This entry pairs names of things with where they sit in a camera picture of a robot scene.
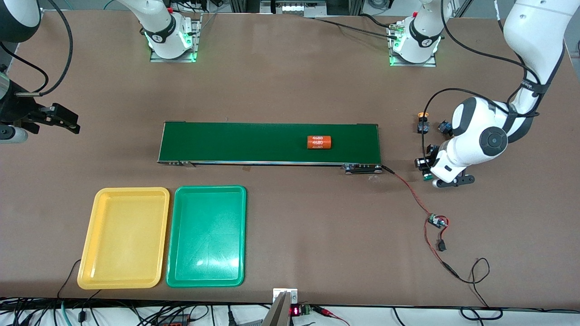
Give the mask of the red clip lead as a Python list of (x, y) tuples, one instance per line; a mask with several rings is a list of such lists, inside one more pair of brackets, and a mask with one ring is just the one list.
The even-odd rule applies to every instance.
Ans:
[(311, 309), (315, 313), (321, 314), (324, 317), (331, 318), (331, 319), (336, 319), (336, 320), (339, 320), (341, 322), (344, 322), (344, 324), (346, 324), (346, 326), (351, 326), (345, 319), (338, 317), (336, 314), (332, 313), (328, 309), (325, 309), (325, 308), (323, 308), (321, 306), (311, 305)]

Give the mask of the green conveyor belt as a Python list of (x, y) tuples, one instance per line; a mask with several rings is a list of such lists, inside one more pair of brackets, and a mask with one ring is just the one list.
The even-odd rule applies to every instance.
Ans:
[[(329, 135), (332, 148), (308, 150), (307, 136)], [(166, 165), (340, 167), (382, 173), (376, 124), (178, 122), (164, 124), (158, 162)]]

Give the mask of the yellow plastic tray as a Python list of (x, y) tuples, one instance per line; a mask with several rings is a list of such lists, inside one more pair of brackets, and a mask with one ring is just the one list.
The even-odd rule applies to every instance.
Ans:
[(161, 279), (169, 203), (170, 192), (163, 187), (101, 189), (79, 262), (79, 287), (155, 287)]

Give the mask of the silver control box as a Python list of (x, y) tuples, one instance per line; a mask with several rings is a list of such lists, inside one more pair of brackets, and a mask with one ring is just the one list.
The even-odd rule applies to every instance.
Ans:
[(318, 17), (328, 12), (325, 0), (260, 0), (259, 13)]

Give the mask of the red and black power strip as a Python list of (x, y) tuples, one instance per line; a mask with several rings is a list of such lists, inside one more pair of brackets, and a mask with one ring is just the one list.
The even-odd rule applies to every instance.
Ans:
[(153, 326), (189, 326), (191, 318), (189, 314), (168, 314), (158, 317)]

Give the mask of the green plastic tray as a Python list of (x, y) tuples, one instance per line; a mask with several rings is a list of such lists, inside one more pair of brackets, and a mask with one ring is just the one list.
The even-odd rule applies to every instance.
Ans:
[(182, 186), (174, 194), (166, 268), (171, 288), (238, 287), (245, 277), (247, 192)]

